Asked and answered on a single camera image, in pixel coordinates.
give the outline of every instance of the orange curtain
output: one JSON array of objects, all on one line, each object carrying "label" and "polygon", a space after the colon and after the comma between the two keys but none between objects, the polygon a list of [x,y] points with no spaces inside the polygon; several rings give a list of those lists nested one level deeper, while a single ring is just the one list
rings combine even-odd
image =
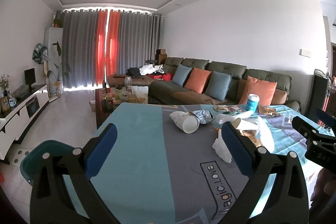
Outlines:
[{"label": "orange curtain", "polygon": [[101,85],[105,79],[105,32],[107,21],[107,10],[100,10],[97,23],[96,50],[95,50],[95,72],[96,84]]},{"label": "orange curtain", "polygon": [[106,76],[117,73],[117,53],[118,53],[118,31],[119,31],[120,11],[110,12],[109,30],[106,40]]}]

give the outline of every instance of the blue pillow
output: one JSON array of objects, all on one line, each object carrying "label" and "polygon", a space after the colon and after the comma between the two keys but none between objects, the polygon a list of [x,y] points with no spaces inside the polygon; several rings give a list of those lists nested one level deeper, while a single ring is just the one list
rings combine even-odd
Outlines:
[{"label": "blue pillow", "polygon": [[189,67],[179,64],[171,81],[174,84],[184,86],[184,83],[189,77],[189,73],[191,72],[192,69],[193,68],[189,68]]},{"label": "blue pillow", "polygon": [[224,101],[230,82],[231,75],[213,71],[210,77],[209,85],[204,94],[214,99]]}]

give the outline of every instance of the flower pot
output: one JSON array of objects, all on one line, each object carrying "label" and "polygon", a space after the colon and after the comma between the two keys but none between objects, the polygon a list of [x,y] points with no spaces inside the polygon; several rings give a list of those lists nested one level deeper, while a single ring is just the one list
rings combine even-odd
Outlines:
[{"label": "flower pot", "polygon": [[55,86],[55,88],[56,88],[56,95],[57,95],[58,98],[60,98],[60,97],[62,96],[62,94],[61,94],[61,90],[60,90],[61,85],[62,85],[62,82],[61,82],[61,81],[56,81],[56,82],[54,83],[54,86]]}]

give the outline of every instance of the black monitor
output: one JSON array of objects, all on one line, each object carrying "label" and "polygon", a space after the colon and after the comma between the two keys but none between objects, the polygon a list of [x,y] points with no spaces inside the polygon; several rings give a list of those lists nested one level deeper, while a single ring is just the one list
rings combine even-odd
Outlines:
[{"label": "black monitor", "polygon": [[26,85],[29,85],[29,90],[32,90],[32,84],[36,82],[34,68],[25,70],[25,80]]}]

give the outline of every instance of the white floor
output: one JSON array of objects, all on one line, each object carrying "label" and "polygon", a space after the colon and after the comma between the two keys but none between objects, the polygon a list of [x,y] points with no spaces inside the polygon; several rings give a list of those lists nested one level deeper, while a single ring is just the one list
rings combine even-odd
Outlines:
[{"label": "white floor", "polygon": [[[58,140],[73,147],[84,147],[96,131],[96,116],[89,101],[94,90],[64,92],[41,113],[22,144],[13,144],[7,156],[10,162],[19,148],[33,149],[45,140]],[[29,204],[32,187],[20,173],[20,167],[0,163],[5,182],[1,187],[19,214],[30,223]]]}]

